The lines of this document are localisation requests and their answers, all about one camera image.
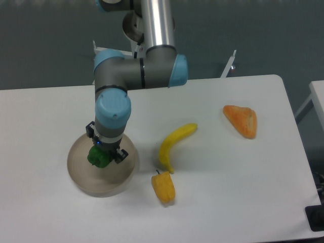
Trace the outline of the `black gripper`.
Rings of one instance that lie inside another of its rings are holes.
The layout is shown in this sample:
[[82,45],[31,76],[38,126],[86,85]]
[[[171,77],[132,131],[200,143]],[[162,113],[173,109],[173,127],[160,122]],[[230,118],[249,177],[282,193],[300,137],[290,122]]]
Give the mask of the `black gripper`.
[[86,125],[86,135],[88,138],[93,138],[94,145],[100,148],[102,151],[114,154],[113,159],[116,164],[121,163],[128,157],[128,152],[124,149],[120,149],[120,143],[122,135],[117,137],[104,137],[102,135],[95,135],[95,122],[91,121]]

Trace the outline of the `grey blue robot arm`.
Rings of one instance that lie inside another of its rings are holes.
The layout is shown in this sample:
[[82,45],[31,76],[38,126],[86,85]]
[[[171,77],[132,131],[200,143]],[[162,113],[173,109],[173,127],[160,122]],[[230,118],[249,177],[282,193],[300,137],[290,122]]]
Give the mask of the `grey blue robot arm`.
[[122,162],[128,153],[120,143],[131,115],[129,90],[182,86],[188,80],[188,64],[178,54],[170,1],[96,1],[106,11],[125,11],[142,19],[143,32],[131,58],[114,49],[102,50],[94,58],[95,120],[86,126],[94,146],[109,161]]

